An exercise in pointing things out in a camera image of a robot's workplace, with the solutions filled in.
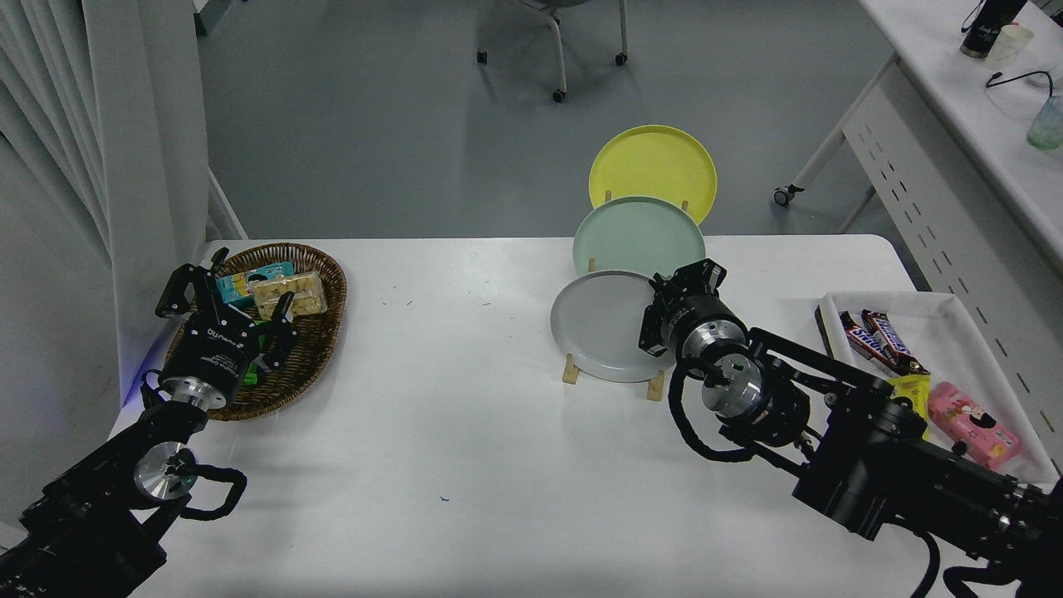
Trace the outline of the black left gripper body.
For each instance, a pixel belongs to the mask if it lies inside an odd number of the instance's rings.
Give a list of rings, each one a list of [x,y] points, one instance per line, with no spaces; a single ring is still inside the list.
[[[185,323],[169,357],[169,378],[196,379],[219,391],[236,391],[258,353],[252,318],[240,311],[223,317],[199,311]]]

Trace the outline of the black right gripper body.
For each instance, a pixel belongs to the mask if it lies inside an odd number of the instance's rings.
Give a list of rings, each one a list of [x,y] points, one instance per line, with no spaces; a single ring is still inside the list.
[[[747,344],[747,326],[711,294],[680,298],[665,319],[668,348],[675,356],[699,356],[718,344]]]

